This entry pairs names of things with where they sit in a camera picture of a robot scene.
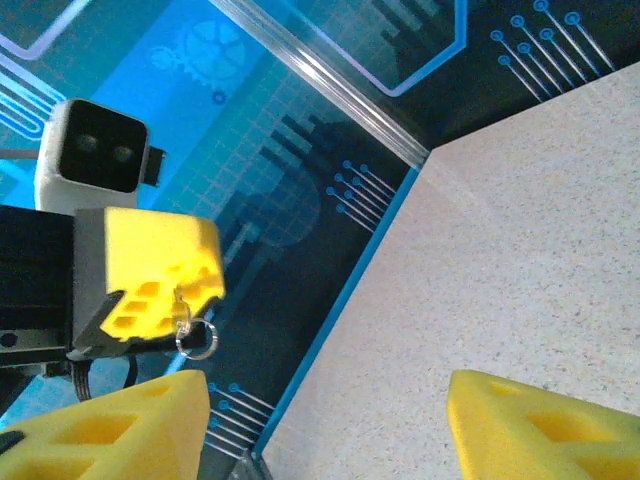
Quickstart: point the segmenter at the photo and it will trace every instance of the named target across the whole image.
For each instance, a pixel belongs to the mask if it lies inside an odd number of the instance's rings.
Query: gear graphic
[[[160,70],[173,70],[178,65],[176,53],[168,47],[153,47],[149,56],[153,66]]]
[[[213,20],[184,28],[174,51],[185,73],[212,88],[235,77],[245,65],[246,55],[238,28]]]
[[[211,98],[213,99],[213,103],[216,105],[224,105],[227,101],[227,94],[224,93],[224,90],[217,89],[213,91]]]

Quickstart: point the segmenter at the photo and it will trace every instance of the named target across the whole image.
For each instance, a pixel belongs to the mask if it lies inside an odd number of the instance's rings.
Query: black cable
[[[82,360],[80,362],[71,362],[71,380],[76,390],[78,401],[84,402],[91,399],[91,391],[89,390],[89,370],[93,360]],[[124,381],[122,388],[135,385],[138,378],[138,360],[135,355],[129,356],[129,372]]]

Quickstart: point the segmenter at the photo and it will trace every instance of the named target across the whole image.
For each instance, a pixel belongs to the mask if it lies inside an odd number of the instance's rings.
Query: yellow foam piece
[[[465,480],[640,480],[640,417],[474,371],[448,414]]]
[[[105,209],[107,293],[124,298],[103,321],[113,338],[145,340],[175,333],[184,307],[195,315],[225,294],[218,229],[209,220],[126,208]]]
[[[196,479],[209,421],[203,372],[185,370],[12,425],[0,480]]]

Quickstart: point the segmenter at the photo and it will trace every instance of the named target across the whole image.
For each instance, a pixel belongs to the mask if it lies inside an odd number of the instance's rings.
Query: key ring
[[[182,295],[180,295],[178,289],[175,290],[175,296],[176,303],[182,304],[186,310],[186,319],[178,320],[176,322],[178,327],[178,331],[176,332],[176,348],[178,349],[178,352],[189,360],[204,360],[205,358],[209,358],[213,352],[216,351],[216,348],[218,348],[218,330],[211,322],[207,322],[202,318],[193,318],[189,304],[182,299]],[[182,340],[191,333],[193,325],[196,323],[203,323],[207,328],[209,328],[211,331],[211,344],[203,353],[199,355],[189,355],[189,351],[182,348]]]

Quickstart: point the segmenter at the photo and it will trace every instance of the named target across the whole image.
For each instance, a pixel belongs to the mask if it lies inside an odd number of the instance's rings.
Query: white speckled surface
[[[640,64],[437,149],[264,452],[460,478],[451,372],[640,415]]]

